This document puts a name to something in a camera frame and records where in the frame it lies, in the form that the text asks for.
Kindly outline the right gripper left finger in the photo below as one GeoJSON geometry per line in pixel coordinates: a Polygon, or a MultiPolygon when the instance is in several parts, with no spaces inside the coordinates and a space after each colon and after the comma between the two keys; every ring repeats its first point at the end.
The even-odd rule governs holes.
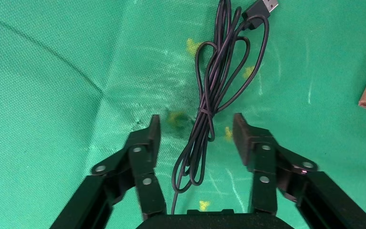
{"type": "Polygon", "coordinates": [[[113,206],[135,188],[143,220],[166,214],[166,203],[155,175],[160,148],[160,117],[147,128],[131,132],[124,147],[94,165],[51,225],[52,229],[103,229],[113,206]]]}

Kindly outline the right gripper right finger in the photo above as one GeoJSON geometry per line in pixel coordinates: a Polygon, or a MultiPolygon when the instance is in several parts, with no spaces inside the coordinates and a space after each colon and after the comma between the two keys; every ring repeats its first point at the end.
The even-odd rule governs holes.
{"type": "Polygon", "coordinates": [[[253,174],[249,211],[275,216],[277,191],[312,229],[366,229],[366,213],[318,165],[278,144],[269,130],[233,118],[233,139],[253,174]]]}

